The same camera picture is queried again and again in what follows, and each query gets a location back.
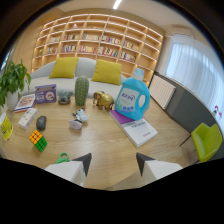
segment blue bottle cap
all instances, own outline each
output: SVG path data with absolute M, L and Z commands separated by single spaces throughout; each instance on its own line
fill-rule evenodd
M 135 71 L 133 72 L 132 78 L 135 78 L 137 80 L 142 81 L 144 78 L 144 70 L 140 68 L 135 68 Z

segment ceiling light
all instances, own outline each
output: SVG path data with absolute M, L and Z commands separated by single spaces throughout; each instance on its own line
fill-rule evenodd
M 119 6 L 119 4 L 121 3 L 122 0 L 116 0 L 113 9 L 117 9 L 117 7 Z

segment curtain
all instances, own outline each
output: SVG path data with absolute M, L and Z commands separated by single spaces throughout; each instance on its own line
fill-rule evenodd
M 211 112 L 217 105 L 223 113 L 224 78 L 197 48 L 174 43 L 165 75 L 193 92 Z M 217 114 L 216 120 L 224 132 L 224 118 Z

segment plant pot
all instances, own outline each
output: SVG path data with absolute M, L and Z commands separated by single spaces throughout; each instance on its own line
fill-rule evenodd
M 7 97 L 5 98 L 5 104 L 9 110 L 14 110 L 16 104 L 18 103 L 18 90 L 11 94 L 10 92 L 7 93 Z

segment rubik's cube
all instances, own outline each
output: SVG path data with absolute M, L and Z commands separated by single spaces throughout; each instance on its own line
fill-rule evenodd
M 38 150 L 41 152 L 47 145 L 47 142 L 44 138 L 44 136 L 39 131 L 34 131 L 29 139 L 33 144 L 38 148 Z

